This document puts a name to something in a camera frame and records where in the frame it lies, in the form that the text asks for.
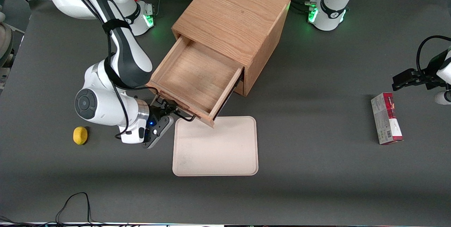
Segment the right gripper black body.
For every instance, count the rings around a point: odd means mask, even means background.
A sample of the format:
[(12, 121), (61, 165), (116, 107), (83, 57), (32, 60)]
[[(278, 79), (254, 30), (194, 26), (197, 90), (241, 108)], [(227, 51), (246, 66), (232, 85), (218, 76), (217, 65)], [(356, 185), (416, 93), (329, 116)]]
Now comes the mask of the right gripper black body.
[(164, 128), (171, 124), (171, 110), (168, 101), (153, 101), (149, 106), (148, 127)]

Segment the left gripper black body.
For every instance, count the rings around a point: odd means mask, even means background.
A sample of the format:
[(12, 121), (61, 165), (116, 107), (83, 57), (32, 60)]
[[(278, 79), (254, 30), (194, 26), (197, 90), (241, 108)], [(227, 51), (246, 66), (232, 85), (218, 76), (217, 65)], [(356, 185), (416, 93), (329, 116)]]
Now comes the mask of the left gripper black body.
[(449, 50), (445, 50), (433, 57), (422, 73), (429, 80), (427, 90), (444, 87), (449, 90)]

